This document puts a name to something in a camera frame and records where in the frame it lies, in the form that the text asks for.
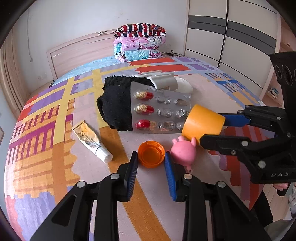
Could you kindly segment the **yellow tape roll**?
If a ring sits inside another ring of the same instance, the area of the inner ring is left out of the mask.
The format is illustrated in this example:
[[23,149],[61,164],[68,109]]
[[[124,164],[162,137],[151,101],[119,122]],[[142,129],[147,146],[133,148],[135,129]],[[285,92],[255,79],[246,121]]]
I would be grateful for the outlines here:
[[203,135],[220,135],[226,118],[210,109],[195,104],[191,109],[182,129],[182,136],[198,144]]

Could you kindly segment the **pink pig toy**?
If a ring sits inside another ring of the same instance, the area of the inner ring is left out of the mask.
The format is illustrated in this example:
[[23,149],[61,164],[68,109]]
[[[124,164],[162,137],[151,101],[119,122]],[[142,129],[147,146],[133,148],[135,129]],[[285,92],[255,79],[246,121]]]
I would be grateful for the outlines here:
[[172,139],[172,147],[170,150],[173,160],[186,168],[188,173],[192,173],[192,165],[197,156],[197,140],[192,137],[186,140],[183,136]]

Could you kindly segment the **orange bottle cap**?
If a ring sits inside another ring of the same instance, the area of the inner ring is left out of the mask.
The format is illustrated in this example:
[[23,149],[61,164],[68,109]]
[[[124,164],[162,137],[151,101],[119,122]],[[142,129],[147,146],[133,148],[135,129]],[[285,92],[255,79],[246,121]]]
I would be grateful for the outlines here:
[[145,168],[158,167],[165,158],[165,148],[156,141],[146,141],[138,147],[139,162]]

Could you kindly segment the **silver pill blister pack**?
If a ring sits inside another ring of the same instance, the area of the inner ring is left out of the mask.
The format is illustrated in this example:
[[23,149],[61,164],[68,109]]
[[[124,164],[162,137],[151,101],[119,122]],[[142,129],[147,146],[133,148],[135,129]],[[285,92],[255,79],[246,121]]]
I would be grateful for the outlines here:
[[191,94],[132,82],[132,129],[136,133],[181,133],[191,110]]

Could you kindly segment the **cream ointment tube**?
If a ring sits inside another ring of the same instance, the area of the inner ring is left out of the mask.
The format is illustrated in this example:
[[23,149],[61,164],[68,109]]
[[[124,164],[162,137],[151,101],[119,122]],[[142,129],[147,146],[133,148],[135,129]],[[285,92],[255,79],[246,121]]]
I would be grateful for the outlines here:
[[74,134],[80,142],[102,162],[109,163],[113,159],[111,152],[105,147],[96,132],[84,121],[72,127]]

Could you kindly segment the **white grey sliding wardrobe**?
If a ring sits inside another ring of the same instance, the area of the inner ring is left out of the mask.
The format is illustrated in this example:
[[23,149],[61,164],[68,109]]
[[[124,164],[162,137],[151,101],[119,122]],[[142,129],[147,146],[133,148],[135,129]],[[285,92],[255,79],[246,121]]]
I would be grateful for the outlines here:
[[278,13],[267,1],[190,1],[185,55],[260,96],[276,51]]

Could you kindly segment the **colourful patterned bed mat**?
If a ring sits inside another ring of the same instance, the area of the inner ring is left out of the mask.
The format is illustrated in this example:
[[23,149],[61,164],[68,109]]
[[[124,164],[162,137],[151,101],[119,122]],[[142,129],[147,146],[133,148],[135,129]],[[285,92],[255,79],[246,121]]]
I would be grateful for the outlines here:
[[[187,80],[196,103],[218,113],[236,113],[258,98],[225,71],[196,58],[158,58],[109,65],[74,74],[29,99],[10,140],[4,175],[4,196],[11,226],[22,240],[34,232],[56,204],[80,180],[98,182],[130,160],[145,141],[171,148],[177,135],[143,135],[112,130],[99,114],[96,101],[103,82],[111,75],[149,71],[175,72]],[[103,163],[89,151],[71,128],[85,120],[101,134],[113,159]],[[250,173],[236,157],[198,149],[194,175],[203,182],[225,180],[251,209],[264,187],[253,184]],[[184,203],[170,197],[164,165],[148,169],[139,165],[133,196],[118,203],[120,240],[182,240]]]

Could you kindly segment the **white cardboard tube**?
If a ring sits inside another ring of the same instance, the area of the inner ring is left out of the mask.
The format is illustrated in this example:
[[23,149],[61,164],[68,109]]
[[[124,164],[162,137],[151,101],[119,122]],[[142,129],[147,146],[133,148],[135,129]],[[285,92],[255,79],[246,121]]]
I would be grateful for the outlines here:
[[180,78],[180,77],[175,77],[175,79],[177,82],[177,88],[172,89],[171,87],[169,87],[170,91],[175,91],[175,92],[180,92],[180,93],[192,93],[193,92],[193,87],[187,80]]

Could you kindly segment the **black knitted cloth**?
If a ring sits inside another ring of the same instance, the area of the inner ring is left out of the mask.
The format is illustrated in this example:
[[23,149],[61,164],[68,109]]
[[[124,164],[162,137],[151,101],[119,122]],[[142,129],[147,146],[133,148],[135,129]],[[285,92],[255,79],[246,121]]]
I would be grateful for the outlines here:
[[132,82],[153,86],[151,80],[147,78],[113,75],[105,78],[103,94],[97,99],[97,107],[102,119],[111,129],[119,132],[133,130],[130,102]]

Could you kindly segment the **light blue bed quilt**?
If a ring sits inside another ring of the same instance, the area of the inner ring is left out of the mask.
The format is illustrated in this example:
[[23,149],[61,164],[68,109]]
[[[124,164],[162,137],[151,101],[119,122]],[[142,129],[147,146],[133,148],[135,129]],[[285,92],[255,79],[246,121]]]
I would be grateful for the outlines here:
[[100,69],[104,67],[108,67],[111,65],[128,65],[126,62],[121,62],[118,61],[114,56],[108,56],[105,58],[100,58],[91,62],[88,62],[86,64],[83,64],[81,66],[78,66],[71,71],[67,72],[63,76],[59,77],[57,80],[53,80],[51,83],[50,87],[59,84],[60,82],[63,82],[69,78],[75,77],[77,75],[84,74],[86,72],[95,70],[95,69]]

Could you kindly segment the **light wood headboard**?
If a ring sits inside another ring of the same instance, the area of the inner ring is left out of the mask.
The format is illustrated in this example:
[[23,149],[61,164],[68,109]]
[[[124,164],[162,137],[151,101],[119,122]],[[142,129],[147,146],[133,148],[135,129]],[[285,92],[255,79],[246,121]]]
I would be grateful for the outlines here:
[[54,80],[91,61],[113,55],[113,30],[95,32],[70,40],[47,51]]

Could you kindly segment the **striped folded blanket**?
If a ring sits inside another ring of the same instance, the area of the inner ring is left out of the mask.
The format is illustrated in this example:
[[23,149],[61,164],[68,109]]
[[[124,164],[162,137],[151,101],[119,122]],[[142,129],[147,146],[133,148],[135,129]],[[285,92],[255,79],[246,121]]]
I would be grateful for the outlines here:
[[115,37],[149,37],[165,36],[166,30],[156,24],[136,23],[122,25],[113,31]]

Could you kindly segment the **pink cartoon folded quilt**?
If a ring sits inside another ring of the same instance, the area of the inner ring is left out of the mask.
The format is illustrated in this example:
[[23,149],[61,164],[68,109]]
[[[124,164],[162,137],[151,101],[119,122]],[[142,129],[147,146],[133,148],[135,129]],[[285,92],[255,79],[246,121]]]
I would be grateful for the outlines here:
[[166,41],[165,36],[123,37],[113,42],[114,56],[121,62],[136,61],[162,56],[158,48]]

